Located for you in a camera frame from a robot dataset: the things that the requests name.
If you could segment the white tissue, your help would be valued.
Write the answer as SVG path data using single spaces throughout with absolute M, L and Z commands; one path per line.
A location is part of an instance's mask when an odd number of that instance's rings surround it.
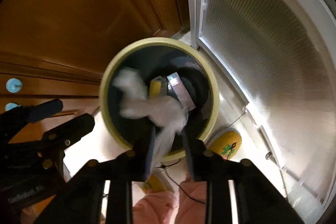
M 120 70 L 112 84 L 123 92 L 120 109 L 123 118 L 147 117 L 161 128 L 153 152 L 153 160 L 161 161 L 171 150 L 175 134 L 180 134 L 187 124 L 187 108 L 171 96 L 149 99 L 141 76 L 131 68 Z

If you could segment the red white snack box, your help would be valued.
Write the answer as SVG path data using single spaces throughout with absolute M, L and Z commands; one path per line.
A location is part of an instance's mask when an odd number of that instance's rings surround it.
M 185 108 L 187 108 L 187 110 L 191 111 L 195 108 L 195 105 L 187 91 L 187 89 L 185 88 L 181 78 L 179 77 L 178 73 L 172 73 L 170 75 L 167 76 L 167 80 L 172 88 L 172 90 L 175 92 L 179 102 L 181 103 L 181 105 Z

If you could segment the yellow carton box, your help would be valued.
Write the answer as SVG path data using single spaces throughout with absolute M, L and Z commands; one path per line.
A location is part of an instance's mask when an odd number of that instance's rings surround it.
M 149 88 L 149 99 L 166 95 L 167 95 L 167 79 L 159 76 L 151 80 Z

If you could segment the round green trash bin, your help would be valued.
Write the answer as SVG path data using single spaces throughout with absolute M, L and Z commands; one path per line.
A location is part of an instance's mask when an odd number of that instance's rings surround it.
M 185 154 L 183 135 L 206 140 L 218 111 L 218 85 L 205 58 L 169 38 L 132 43 L 112 59 L 100 86 L 107 130 L 125 148 L 154 133 L 153 161 Z

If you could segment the yellow slipper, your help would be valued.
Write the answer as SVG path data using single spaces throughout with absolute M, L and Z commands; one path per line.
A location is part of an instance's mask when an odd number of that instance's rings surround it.
M 217 133 L 208 143 L 207 148 L 225 160 L 234 157 L 242 145 L 242 137 L 234 128 L 227 128 Z
M 168 191 L 168 188 L 156 174 L 151 174 L 145 182 L 141 182 L 139 187 L 145 194 L 160 193 Z

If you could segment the blue round cabinet knob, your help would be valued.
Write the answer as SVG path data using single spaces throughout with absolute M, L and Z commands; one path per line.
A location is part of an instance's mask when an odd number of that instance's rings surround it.
M 18 93 L 22 90 L 22 81 L 16 78 L 11 78 L 6 83 L 6 90 L 10 93 Z

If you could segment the pink trouser leg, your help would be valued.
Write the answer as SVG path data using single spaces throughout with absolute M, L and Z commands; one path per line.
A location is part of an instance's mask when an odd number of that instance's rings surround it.
M 203 224 L 206 218 L 207 183 L 186 179 L 180 183 L 179 209 L 175 223 Z
M 170 223 L 177 208 L 177 199 L 170 191 L 149 193 L 133 207 L 133 223 Z

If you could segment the brown wooden cabinet door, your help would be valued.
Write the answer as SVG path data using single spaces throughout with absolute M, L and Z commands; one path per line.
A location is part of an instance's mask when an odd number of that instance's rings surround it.
M 27 125 L 14 143 L 98 107 L 104 70 L 129 44 L 189 26 L 188 0 L 1 0 L 1 108 L 63 101 L 60 114 Z M 9 79 L 22 90 L 6 90 Z

